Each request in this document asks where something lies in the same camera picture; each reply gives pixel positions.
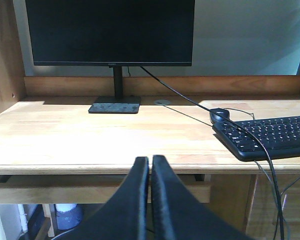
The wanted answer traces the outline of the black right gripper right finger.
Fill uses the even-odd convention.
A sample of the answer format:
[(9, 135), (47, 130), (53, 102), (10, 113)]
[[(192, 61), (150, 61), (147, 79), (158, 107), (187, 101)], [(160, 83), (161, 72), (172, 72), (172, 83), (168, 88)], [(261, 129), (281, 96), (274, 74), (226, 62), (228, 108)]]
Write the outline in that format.
[(248, 240), (201, 204), (163, 155), (152, 158), (151, 202), (156, 240)]

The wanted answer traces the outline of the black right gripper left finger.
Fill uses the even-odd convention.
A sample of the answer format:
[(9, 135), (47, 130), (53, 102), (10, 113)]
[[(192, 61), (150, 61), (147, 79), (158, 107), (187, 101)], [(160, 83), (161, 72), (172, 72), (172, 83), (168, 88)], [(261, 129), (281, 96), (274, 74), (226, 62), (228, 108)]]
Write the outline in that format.
[(114, 195), (78, 227), (76, 240), (145, 240), (149, 161), (137, 157)]

